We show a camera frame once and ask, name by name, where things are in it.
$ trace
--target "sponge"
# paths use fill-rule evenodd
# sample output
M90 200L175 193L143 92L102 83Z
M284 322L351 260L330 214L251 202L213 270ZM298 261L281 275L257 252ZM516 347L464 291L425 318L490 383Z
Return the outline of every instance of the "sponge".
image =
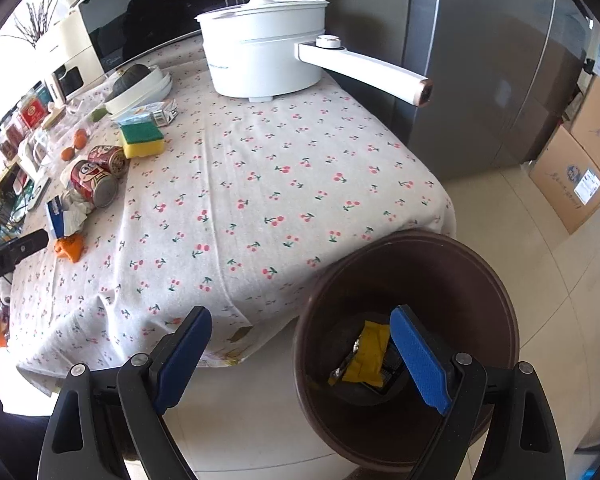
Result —
M164 135L155 124L125 124L120 129L126 158L159 155L164 151Z

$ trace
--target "white plate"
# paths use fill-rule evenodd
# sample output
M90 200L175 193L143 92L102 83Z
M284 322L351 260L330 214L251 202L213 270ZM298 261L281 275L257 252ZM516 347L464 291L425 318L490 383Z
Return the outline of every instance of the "white plate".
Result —
M105 108L110 114L119 114L122 110L129 110L130 104L136 102L143 95L152 89L162 85L164 74L160 67L152 66L151 72L138 81L131 88L128 88L122 94L114 97L111 101L105 103Z
M137 101L131 103L128 107L125 107L123 110L120 110L119 112L110 115L109 119L111 119L112 121L116 121L116 119L122 117L132 108L138 108L139 106L147 105L149 103L157 103L159 101L164 101L167 95L169 95L169 92L171 92L172 86L173 81L171 79L171 74L167 72L167 75L160 82L160 86L158 86L157 88L152 88L142 97L138 98Z

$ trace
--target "white tablecloth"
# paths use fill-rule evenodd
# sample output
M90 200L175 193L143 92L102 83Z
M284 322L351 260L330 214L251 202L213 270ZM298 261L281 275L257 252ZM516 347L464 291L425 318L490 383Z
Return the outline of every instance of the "white tablecloth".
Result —
M184 45L151 61L199 57ZM330 263L400 229L455 234L435 177L328 75L251 104L219 96L204 59L169 70L180 113L165 153L132 160L87 220L79 263L50 244L16 269L9 346L41 388L77 362L150 351L195 305L214 321L201 365L236 364L299 314ZM117 137L104 119L90 146ZM45 225L40 206L25 231Z

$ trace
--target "tin can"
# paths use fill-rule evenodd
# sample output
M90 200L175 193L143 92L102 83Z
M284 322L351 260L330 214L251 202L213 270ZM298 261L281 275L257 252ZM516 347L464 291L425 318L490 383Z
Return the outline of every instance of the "tin can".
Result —
M96 207L109 205L118 192L116 178L88 160L76 162L70 178L74 188Z
M35 128L47 114L46 108L33 92L24 96L20 102L20 116L29 128Z
M109 171L116 178L123 176L129 167L129 159L121 146L94 146L87 160Z

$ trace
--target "sticker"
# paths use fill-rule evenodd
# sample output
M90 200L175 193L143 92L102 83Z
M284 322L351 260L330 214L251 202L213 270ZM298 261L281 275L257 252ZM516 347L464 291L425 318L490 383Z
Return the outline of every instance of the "sticker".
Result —
M600 179L596 177L593 171L587 170L573 191L580 201L586 205L591 197L595 195L599 187Z
M574 166L573 164L571 164L567 168L567 178L574 184L578 183L581 176L582 176L582 174L580 173L580 169L577 166Z

